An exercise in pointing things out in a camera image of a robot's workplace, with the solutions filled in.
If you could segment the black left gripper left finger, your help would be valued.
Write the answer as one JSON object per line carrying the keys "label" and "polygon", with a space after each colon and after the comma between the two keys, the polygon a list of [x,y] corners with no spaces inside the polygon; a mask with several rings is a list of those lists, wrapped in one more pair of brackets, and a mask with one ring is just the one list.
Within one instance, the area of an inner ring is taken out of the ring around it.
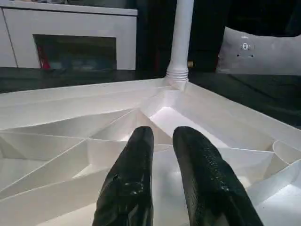
{"label": "black left gripper left finger", "polygon": [[153,153],[152,129],[136,128],[105,178],[96,202],[94,226],[153,224]]}

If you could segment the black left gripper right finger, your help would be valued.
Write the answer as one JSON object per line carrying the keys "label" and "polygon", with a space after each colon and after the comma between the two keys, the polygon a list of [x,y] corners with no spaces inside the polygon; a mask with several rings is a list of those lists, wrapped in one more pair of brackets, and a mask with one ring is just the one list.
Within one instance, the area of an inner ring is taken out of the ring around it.
{"label": "black left gripper right finger", "polygon": [[201,132],[179,126],[173,148],[181,171],[192,226],[214,226],[224,215],[229,226],[261,226],[246,190],[219,150]]}

